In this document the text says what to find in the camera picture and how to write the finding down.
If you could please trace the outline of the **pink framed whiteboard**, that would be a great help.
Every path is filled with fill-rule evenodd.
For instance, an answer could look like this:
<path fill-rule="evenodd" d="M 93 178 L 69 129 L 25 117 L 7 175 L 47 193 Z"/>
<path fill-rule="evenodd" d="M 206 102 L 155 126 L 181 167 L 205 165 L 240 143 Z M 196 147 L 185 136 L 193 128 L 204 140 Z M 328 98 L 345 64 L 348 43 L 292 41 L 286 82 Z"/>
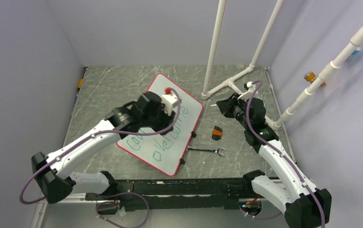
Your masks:
<path fill-rule="evenodd" d="M 173 130 L 164 136 L 129 135 L 116 145 L 163 174 L 172 177 L 181 164 L 181 158 L 191 139 L 191 133 L 198 123 L 203 105 L 162 73 L 155 76 L 148 91 L 161 95 L 167 87 L 174 88 L 181 97 L 181 112 Z"/>

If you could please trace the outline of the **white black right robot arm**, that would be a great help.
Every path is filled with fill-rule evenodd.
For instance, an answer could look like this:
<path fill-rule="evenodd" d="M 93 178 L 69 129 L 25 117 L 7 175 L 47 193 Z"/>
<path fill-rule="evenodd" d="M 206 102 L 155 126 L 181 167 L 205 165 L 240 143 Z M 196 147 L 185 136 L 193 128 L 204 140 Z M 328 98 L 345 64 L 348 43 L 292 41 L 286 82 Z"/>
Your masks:
<path fill-rule="evenodd" d="M 266 123 L 264 102 L 247 101 L 234 93 L 216 103 L 226 118 L 236 119 L 245 129 L 248 144 L 272 167 L 283 186 L 274 183 L 264 172 L 251 171 L 243 176 L 242 192 L 247 197 L 264 197 L 284 216 L 290 228 L 325 227 L 330 219 L 332 196 L 307 178 L 293 162 L 277 134 Z"/>

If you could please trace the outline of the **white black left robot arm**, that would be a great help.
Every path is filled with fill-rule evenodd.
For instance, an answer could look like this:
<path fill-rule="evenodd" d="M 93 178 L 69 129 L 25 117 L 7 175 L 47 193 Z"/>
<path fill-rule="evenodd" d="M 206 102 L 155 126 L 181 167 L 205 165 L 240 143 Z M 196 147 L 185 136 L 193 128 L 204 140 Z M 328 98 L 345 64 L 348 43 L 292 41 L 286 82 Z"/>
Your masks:
<path fill-rule="evenodd" d="M 123 106 L 111 110 L 96 126 L 62 149 L 47 155 L 38 152 L 31 158 L 33 179 L 44 199 L 54 204 L 71 194 L 93 193 L 109 200 L 118 193 L 117 182 L 107 171 L 75 172 L 85 160 L 129 135 L 165 135 L 173 130 L 181 111 L 181 98 L 172 88 L 158 95 L 148 91 Z"/>

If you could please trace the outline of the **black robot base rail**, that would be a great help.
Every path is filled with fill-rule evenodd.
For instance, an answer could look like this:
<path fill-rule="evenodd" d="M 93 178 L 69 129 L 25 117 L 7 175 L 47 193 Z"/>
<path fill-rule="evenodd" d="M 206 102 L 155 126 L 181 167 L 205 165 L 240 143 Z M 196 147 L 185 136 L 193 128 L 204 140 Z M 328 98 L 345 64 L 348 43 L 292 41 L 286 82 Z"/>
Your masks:
<path fill-rule="evenodd" d="M 121 207 L 130 211 L 145 209 L 243 208 L 258 215 L 265 199 L 249 193 L 242 178 L 117 180 L 116 188 L 100 196 L 87 193 L 87 201 L 114 201 L 114 209 L 106 203 L 98 208 L 105 215 L 115 214 Z"/>

